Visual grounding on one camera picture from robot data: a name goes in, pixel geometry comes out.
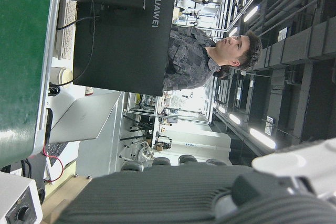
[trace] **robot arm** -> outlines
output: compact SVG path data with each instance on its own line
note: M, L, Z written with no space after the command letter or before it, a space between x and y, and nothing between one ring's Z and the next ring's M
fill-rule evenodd
M258 172L290 177L299 187L303 183L320 199L335 196L336 138L293 146L253 160Z

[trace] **man's ear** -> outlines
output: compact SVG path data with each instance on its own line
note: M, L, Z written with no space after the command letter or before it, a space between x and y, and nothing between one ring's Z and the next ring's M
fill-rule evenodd
M233 67L238 67L240 65L240 62L238 60L232 60L230 62L230 65Z

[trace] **white device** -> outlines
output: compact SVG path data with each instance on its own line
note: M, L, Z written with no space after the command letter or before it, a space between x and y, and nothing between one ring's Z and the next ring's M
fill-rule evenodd
M255 158L252 167L277 177L304 178L320 199L336 193L336 138L294 146L287 152Z
M121 93L78 98L51 129L49 143L96 139Z
M0 224L42 221L42 208L33 179L0 172Z

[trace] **man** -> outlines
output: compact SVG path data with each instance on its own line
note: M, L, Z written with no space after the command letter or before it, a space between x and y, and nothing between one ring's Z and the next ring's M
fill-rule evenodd
M215 43L195 27L172 25L164 90L198 88L212 75L225 77L230 67L250 68L261 50L260 39L251 31Z

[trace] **red cable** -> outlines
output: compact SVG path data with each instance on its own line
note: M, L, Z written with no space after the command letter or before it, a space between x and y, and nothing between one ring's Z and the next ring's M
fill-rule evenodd
M54 181L58 180L58 179L63 175L64 166L63 166L62 161L61 161L58 157L55 157L55 156L49 156L49 155L47 154L47 152L46 152L45 147L46 147L46 146L44 145L44 146L43 146L43 155L45 155L46 157L51 157L51 158L55 158L55 159L57 159L57 160L61 163L61 166L62 166L62 172L61 172L61 174L59 175L58 178L56 178L56 179L54 179L54 180L46 180L46 182L50 183L50 182L54 182Z

